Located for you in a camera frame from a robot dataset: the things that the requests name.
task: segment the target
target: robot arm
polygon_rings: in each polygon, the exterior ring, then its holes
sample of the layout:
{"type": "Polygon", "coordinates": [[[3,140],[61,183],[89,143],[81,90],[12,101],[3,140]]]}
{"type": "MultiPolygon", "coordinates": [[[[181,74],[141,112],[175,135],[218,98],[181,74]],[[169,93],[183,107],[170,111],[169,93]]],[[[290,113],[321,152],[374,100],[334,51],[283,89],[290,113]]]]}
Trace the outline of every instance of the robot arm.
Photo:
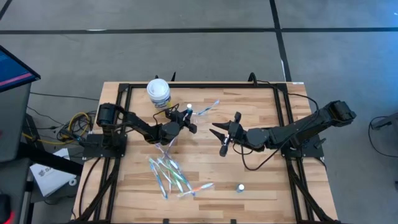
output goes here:
{"type": "Polygon", "coordinates": [[[145,141],[149,144],[161,143],[162,145],[166,145],[173,140],[184,127],[187,127],[191,133],[196,133],[196,125],[190,122],[192,115],[191,110],[179,112],[173,107],[166,109],[164,113],[170,122],[150,126],[135,113],[128,112],[120,106],[105,103],[99,106],[96,123],[103,128],[103,144],[109,144],[110,146],[112,146],[112,143],[115,143],[115,138],[118,136],[117,129],[124,127],[130,127],[142,134],[145,141]],[[123,114],[122,123],[114,124],[114,118],[119,113],[123,114]]]}
{"type": "Polygon", "coordinates": [[[330,126],[342,127],[351,124],[355,117],[354,111],[351,111],[345,102],[332,101],[317,113],[283,127],[252,128],[245,131],[239,123],[241,113],[236,112],[234,121],[213,123],[217,128],[227,130],[227,136],[213,129],[210,131],[221,141],[220,156],[224,157],[230,142],[261,152],[265,147],[278,149],[289,139],[290,147],[297,148],[330,126]]]}

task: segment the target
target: wooden table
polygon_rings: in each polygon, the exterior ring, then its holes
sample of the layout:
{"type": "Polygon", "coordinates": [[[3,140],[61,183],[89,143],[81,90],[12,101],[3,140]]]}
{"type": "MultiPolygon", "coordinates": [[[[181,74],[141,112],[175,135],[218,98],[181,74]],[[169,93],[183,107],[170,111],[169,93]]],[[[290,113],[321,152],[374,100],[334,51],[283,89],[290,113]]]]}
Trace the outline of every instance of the wooden table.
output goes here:
{"type": "MultiPolygon", "coordinates": [[[[104,83],[99,103],[115,103],[118,85],[118,82],[104,83]]],[[[290,93],[306,95],[303,84],[288,83],[287,87],[290,93]]],[[[244,129],[278,126],[273,91],[266,88],[172,88],[171,95],[172,103],[180,103],[180,110],[185,109],[187,103],[191,103],[194,110],[201,110],[220,100],[220,104],[210,110],[207,116],[192,119],[197,120],[197,133],[182,130],[170,152],[194,187],[207,182],[214,182],[215,187],[199,192],[197,197],[183,199],[176,197],[178,190],[175,189],[169,199],[164,200],[148,162],[149,157],[156,158],[160,152],[146,143],[140,134],[130,132],[126,156],[121,160],[112,222],[161,223],[164,218],[169,218],[171,223],[229,223],[231,219],[237,219],[238,223],[295,223],[286,164],[281,154],[277,153],[258,171],[248,171],[232,146],[226,157],[220,157],[220,142],[209,132],[209,128],[217,130],[211,125],[212,122],[227,122],[234,118],[236,111],[242,114],[244,129]],[[245,191],[240,194],[235,191],[238,183],[245,186],[245,191]]],[[[282,94],[280,99],[287,124],[282,94]]],[[[294,120],[311,113],[305,98],[290,96],[290,105],[294,120]]],[[[133,90],[129,110],[151,125],[154,124],[152,115],[156,110],[145,88],[133,90]]],[[[158,121],[166,123],[168,120],[159,116],[158,121]]],[[[95,127],[95,130],[98,133],[101,128],[95,127]]],[[[270,153],[272,151],[266,149],[263,153],[254,152],[245,159],[248,166],[256,167],[270,153]]],[[[97,163],[88,179],[83,195],[83,210],[97,194],[103,160],[97,163]]],[[[93,163],[94,160],[85,162],[82,180],[86,179],[93,163]]],[[[326,214],[337,219],[325,168],[312,158],[304,159],[304,167],[310,193],[326,214]]],[[[83,181],[73,209],[76,214],[82,185],[83,181]]],[[[306,218],[301,193],[299,197],[302,216],[306,218]]],[[[101,218],[106,213],[108,195],[104,198],[101,218]]]]}

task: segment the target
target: white cup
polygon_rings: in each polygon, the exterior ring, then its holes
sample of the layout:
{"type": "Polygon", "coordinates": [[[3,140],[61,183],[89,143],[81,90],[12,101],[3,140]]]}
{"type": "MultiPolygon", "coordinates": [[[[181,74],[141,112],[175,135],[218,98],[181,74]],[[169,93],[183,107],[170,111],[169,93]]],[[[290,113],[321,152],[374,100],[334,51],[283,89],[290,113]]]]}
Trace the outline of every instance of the white cup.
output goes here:
{"type": "Polygon", "coordinates": [[[147,92],[151,102],[158,110],[171,107],[171,96],[169,84],[161,78],[150,81],[147,85],[147,92]]]}

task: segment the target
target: computer screen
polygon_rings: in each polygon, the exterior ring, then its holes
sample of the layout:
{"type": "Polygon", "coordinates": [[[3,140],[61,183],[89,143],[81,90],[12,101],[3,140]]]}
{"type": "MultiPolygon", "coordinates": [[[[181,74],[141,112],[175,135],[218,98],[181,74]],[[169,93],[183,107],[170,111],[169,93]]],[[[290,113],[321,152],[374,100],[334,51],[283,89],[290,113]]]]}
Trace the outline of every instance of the computer screen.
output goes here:
{"type": "Polygon", "coordinates": [[[40,75],[0,46],[0,92],[38,79],[40,75]]]}

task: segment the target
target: toothbrush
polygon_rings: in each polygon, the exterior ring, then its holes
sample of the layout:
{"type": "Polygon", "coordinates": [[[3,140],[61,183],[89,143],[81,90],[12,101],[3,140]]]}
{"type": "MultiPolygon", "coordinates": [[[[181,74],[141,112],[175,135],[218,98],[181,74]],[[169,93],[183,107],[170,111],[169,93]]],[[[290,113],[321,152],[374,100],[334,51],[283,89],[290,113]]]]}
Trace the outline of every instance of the toothbrush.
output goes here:
{"type": "Polygon", "coordinates": [[[184,178],[186,180],[185,184],[187,185],[189,191],[192,192],[192,187],[189,184],[188,179],[182,174],[180,167],[178,166],[178,164],[176,162],[174,162],[173,160],[169,160],[171,165],[177,170],[177,172],[182,176],[182,178],[184,178]]]}
{"type": "Polygon", "coordinates": [[[180,192],[181,192],[181,193],[184,193],[184,189],[182,189],[182,186],[181,186],[180,182],[179,182],[178,180],[175,180],[175,181],[176,181],[176,183],[177,183],[177,187],[178,187],[178,189],[180,190],[180,192]]]}
{"type": "Polygon", "coordinates": [[[212,109],[212,107],[218,105],[218,103],[220,103],[220,101],[219,101],[219,100],[216,100],[216,101],[213,103],[213,105],[211,105],[211,106],[205,108],[205,109],[202,110],[201,112],[196,113],[196,115],[203,115],[204,113],[206,113],[206,111],[209,111],[210,109],[212,109]]]}
{"type": "Polygon", "coordinates": [[[173,183],[173,181],[170,179],[170,177],[168,176],[168,175],[166,175],[165,174],[165,172],[162,170],[162,168],[160,167],[160,165],[158,165],[158,163],[156,163],[153,159],[151,159],[151,158],[149,158],[149,162],[151,163],[151,164],[155,164],[158,168],[159,168],[159,170],[161,171],[161,173],[163,174],[163,176],[167,179],[167,181],[169,182],[169,183],[173,183]]]}
{"type": "Polygon", "coordinates": [[[160,187],[160,189],[161,189],[161,191],[162,191],[163,197],[167,199],[167,194],[166,194],[166,191],[164,190],[162,181],[161,181],[161,179],[160,179],[160,177],[159,177],[159,174],[157,173],[157,171],[156,171],[156,169],[155,169],[155,166],[154,166],[152,163],[150,164],[150,169],[152,170],[152,172],[153,172],[153,173],[155,174],[155,176],[156,176],[157,183],[159,184],[159,187],[160,187]]]}
{"type": "Polygon", "coordinates": [[[182,181],[185,183],[185,179],[182,178],[180,175],[178,175],[173,169],[171,169],[171,168],[169,168],[167,165],[165,165],[165,164],[163,163],[163,161],[162,161],[160,158],[157,158],[157,162],[158,162],[159,164],[162,164],[162,165],[163,165],[166,169],[168,169],[176,178],[182,180],[182,181]]]}
{"type": "Polygon", "coordinates": [[[198,191],[200,191],[200,190],[209,188],[209,187],[211,187],[211,186],[213,186],[213,185],[214,185],[214,183],[208,183],[208,184],[202,185],[202,186],[200,186],[200,187],[195,187],[194,189],[192,189],[192,190],[190,190],[190,191],[188,191],[188,192],[178,194],[177,197],[183,197],[183,196],[185,196],[185,195],[187,195],[187,194],[191,194],[192,192],[198,192],[198,191]]]}

